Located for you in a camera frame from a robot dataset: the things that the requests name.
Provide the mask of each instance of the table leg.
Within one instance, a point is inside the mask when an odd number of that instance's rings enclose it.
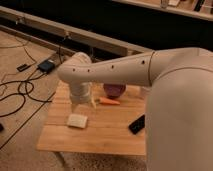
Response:
[[[56,158],[60,161],[61,165],[63,167],[67,167],[67,163],[64,160],[64,157],[61,155],[61,153],[60,152],[53,152],[53,153],[55,154]]]

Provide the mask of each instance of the white sponge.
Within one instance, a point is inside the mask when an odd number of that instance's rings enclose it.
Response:
[[[70,114],[67,125],[74,126],[78,128],[85,128],[87,123],[87,116],[80,115],[80,114]]]

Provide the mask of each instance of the black object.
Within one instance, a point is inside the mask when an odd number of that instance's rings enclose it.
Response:
[[[0,123],[0,132],[2,132],[4,130],[3,125]]]
[[[30,67],[30,65],[23,64],[23,65],[20,65],[19,67],[17,67],[17,70],[18,70],[19,72],[22,72],[22,71],[28,69],[29,67]]]
[[[202,5],[203,5],[203,3],[204,3],[204,0],[198,0],[196,6],[194,8],[194,11],[198,11],[199,12],[201,7],[202,7]]]
[[[55,64],[50,60],[45,60],[38,65],[38,69],[44,73],[50,73],[55,68]]]
[[[129,129],[133,134],[137,134],[141,129],[145,127],[145,115],[135,120],[129,125]]]

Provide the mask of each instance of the black device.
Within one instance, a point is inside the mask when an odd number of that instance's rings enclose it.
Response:
[[[133,134],[137,134],[145,127],[145,115],[142,115],[129,125],[129,129]]]
[[[38,65],[38,69],[44,73],[50,73],[55,68],[55,64],[51,60],[45,60]]]
[[[17,67],[17,70],[18,70],[19,72],[22,72],[22,71],[28,69],[29,67],[30,67],[30,65],[23,64],[23,65],[20,65],[19,67]]]
[[[2,132],[4,130],[3,125],[0,123],[0,132]]]

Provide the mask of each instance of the wooden surface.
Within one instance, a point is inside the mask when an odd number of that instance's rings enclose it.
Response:
[[[129,4],[138,4],[140,5],[140,3],[145,3],[145,4],[150,4],[150,5],[156,5],[160,7],[161,4],[161,0],[115,0],[118,2],[123,2],[123,3],[129,3]],[[178,4],[178,6],[174,7],[177,9],[181,9],[181,10],[187,10],[187,11],[193,11],[196,3],[198,0],[181,0],[180,3]],[[211,5],[212,0],[205,0],[205,4],[207,6],[212,6]],[[204,13],[204,14],[209,14],[210,13],[210,9],[209,8],[201,8],[199,13]]]
[[[105,96],[101,84],[93,84],[94,97]],[[133,135],[128,125],[144,113],[140,88],[127,86],[121,105],[80,105],[75,113],[88,116],[85,129],[66,126],[71,113],[67,84],[59,83],[37,149],[47,151],[145,155],[145,131]]]

